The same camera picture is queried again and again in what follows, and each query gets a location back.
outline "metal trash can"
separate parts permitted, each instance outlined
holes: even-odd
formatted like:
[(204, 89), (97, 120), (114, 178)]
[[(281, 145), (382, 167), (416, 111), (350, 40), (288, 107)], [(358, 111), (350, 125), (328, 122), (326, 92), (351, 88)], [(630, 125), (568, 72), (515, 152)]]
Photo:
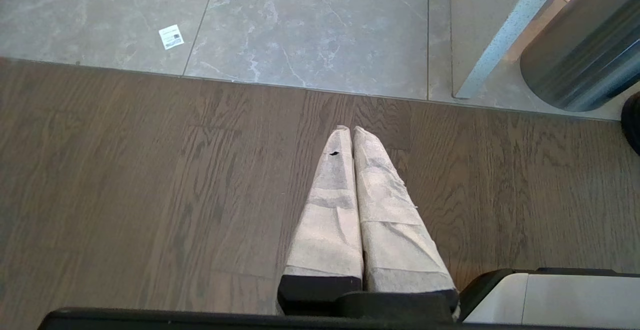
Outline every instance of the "metal trash can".
[(542, 100), (589, 111), (640, 80), (640, 0), (571, 0), (525, 48), (522, 77)]

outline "gray marble tile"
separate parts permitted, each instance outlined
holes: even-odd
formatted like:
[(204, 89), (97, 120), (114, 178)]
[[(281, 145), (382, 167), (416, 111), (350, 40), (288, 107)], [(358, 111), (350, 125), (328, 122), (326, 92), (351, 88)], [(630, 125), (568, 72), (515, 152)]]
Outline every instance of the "gray marble tile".
[[(0, 0), (0, 55), (182, 74), (208, 0)], [(180, 27), (165, 50), (158, 30)]]
[(619, 120), (624, 101), (637, 91), (640, 83), (627, 89), (601, 108), (589, 112), (567, 112), (548, 105), (526, 85), (520, 71), (519, 56), (554, 15), (566, 4), (550, 0), (518, 37), (498, 66), (490, 73), (482, 89), (470, 99), (452, 96), (451, 73), (451, 0), (429, 0), (429, 100), (477, 107), (561, 114), (580, 118)]
[(428, 0), (210, 0), (186, 75), (426, 99)]

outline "white paper wrap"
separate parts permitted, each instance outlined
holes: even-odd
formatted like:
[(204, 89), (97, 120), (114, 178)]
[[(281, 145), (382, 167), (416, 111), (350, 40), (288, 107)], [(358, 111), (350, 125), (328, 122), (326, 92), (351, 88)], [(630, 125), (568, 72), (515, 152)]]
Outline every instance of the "white paper wrap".
[(380, 140), (356, 127), (353, 144), (366, 290), (416, 293), (455, 289)]
[(350, 135), (349, 128), (338, 126), (324, 146), (284, 275), (362, 279), (362, 242)]

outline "wooden floor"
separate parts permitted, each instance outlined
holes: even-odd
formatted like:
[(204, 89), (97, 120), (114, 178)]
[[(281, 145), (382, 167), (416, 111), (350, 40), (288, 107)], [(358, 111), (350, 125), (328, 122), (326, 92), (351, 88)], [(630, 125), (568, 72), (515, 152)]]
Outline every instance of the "wooden floor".
[(0, 328), (58, 307), (268, 314), (327, 135), (388, 147), (462, 289), (501, 267), (640, 272), (619, 124), (0, 64)]

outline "barcode label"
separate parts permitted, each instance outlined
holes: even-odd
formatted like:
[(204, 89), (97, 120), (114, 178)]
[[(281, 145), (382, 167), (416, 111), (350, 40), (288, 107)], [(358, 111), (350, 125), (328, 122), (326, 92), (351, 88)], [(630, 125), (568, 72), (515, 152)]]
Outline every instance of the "barcode label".
[(158, 30), (160, 34), (160, 38), (162, 39), (162, 44), (164, 45), (164, 49), (168, 50), (173, 48), (176, 45), (184, 44), (183, 35), (180, 34), (180, 29), (178, 29), (178, 25), (174, 24), (170, 27), (166, 27), (164, 29)]

